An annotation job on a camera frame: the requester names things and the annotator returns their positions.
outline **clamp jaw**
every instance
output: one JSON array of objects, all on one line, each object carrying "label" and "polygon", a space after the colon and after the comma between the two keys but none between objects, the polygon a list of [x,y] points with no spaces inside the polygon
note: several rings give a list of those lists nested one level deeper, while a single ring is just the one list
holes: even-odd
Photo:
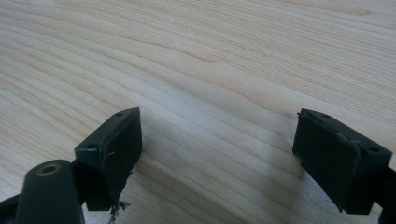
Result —
[{"label": "clamp jaw", "polygon": [[340,212],[368,215],[383,207],[379,223],[396,223],[396,173],[392,153],[326,114],[302,109],[293,153]]},{"label": "clamp jaw", "polygon": [[30,170],[21,194],[0,203],[0,224],[84,223],[83,203],[114,215],[126,204],[120,194],[141,151],[139,108],[113,115],[75,148],[73,162],[47,161]]}]

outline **black plastic bracket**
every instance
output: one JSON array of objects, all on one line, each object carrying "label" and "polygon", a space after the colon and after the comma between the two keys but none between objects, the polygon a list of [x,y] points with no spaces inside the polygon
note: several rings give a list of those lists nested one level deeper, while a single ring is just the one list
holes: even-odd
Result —
[{"label": "black plastic bracket", "polygon": [[396,212],[396,178],[386,148],[337,119],[302,109],[292,150],[340,211],[367,215],[377,201]]},{"label": "black plastic bracket", "polygon": [[75,161],[47,161],[29,171],[22,193],[0,203],[0,224],[84,223],[84,202],[90,211],[117,211],[141,152],[139,108],[113,115],[75,148]]}]

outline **wooden surface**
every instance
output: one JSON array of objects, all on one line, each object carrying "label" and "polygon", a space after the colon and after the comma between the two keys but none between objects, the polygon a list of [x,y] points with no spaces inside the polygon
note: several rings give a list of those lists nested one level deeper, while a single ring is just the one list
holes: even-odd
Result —
[{"label": "wooden surface", "polygon": [[0,200],[140,106],[118,223],[376,223],[291,146],[306,107],[396,149],[395,29],[392,0],[1,1]]}]

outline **light wood grain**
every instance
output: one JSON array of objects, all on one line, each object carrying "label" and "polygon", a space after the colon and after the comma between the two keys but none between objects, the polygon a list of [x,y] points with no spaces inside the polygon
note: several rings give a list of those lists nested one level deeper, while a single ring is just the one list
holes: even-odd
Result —
[{"label": "light wood grain", "polygon": [[306,107],[396,149],[395,1],[7,0],[0,52],[0,200],[140,106],[119,223],[377,221],[338,213],[291,146]]}]

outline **screw hole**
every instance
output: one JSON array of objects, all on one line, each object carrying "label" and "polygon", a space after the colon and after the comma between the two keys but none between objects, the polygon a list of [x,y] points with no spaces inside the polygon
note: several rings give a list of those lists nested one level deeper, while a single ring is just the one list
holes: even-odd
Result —
[{"label": "screw hole", "polygon": [[87,146],[87,149],[91,149],[91,148],[95,148],[96,147],[96,144],[89,144],[88,146]]},{"label": "screw hole", "polygon": [[373,151],[373,152],[378,152],[379,151],[379,149],[378,148],[376,148],[376,147],[367,147],[370,151]]},{"label": "screw hole", "polygon": [[57,163],[53,163],[47,166],[44,166],[43,168],[39,169],[37,171],[38,176],[46,176],[46,175],[52,175],[58,172],[61,169],[61,166]]}]

